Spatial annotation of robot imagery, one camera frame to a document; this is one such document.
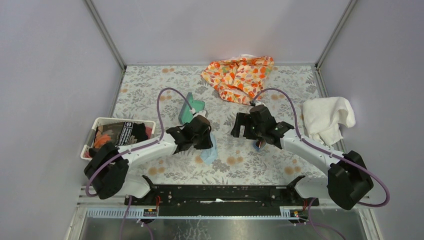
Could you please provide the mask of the light blue cleaning cloth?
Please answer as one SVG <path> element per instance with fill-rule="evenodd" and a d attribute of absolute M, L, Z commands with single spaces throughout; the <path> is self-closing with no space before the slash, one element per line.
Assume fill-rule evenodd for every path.
<path fill-rule="evenodd" d="M 202 150 L 200 154 L 201 160 L 207 165 L 212 164 L 213 161 L 215 161 L 215 159 L 218 157 L 217 142 L 213 134 L 210 135 L 210 140 L 212 143 L 212 147 L 209 149 Z"/>

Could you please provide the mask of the blue frame sunglasses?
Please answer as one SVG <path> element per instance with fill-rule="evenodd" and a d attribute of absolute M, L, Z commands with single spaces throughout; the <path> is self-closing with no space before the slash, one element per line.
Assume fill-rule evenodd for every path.
<path fill-rule="evenodd" d="M 266 146 L 266 141 L 265 140 L 263 140 L 263 139 L 259 139 L 259 140 L 256 140 L 254 143 L 253 143 L 253 147 L 254 147 L 254 149 L 256 150 L 256 151 L 260 151 L 261 149 L 263 149 L 263 147 L 265 147 Z"/>

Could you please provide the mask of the dark blue glasses case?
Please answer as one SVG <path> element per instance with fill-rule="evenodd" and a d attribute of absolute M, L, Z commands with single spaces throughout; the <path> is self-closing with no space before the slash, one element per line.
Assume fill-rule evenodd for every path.
<path fill-rule="evenodd" d="M 188 92 L 184 100 L 178 120 L 180 124 L 187 124 L 192 119 L 195 113 L 205 110 L 206 103 L 201 100 L 196 100 L 191 92 Z"/>

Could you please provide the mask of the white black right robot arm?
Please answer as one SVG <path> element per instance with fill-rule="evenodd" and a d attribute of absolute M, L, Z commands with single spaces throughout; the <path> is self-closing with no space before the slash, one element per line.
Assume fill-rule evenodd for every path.
<path fill-rule="evenodd" d="M 248 113 L 237 113 L 230 134 L 291 152 L 325 174 L 291 182 L 292 189 L 287 191 L 286 198 L 293 206 L 317 198 L 330 199 L 340 208 L 351 210 L 374 187 L 371 176 L 363 171 L 366 166 L 360 154 L 330 149 L 322 152 L 322 144 L 298 136 L 295 127 L 285 121 L 277 122 L 263 104 L 254 106 Z"/>

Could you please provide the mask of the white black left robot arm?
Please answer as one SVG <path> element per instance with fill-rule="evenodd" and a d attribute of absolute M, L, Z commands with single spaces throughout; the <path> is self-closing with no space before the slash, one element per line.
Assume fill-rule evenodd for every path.
<path fill-rule="evenodd" d="M 211 130 L 210 121 L 197 113 L 189 123 L 170 127 L 152 139 L 124 146 L 106 143 L 83 170 L 88 178 L 85 194 L 101 200 L 115 195 L 129 195 L 144 206 L 152 204 L 155 200 L 153 185 L 144 177 L 129 175 L 129 171 L 190 148 L 210 149 L 213 147 Z"/>

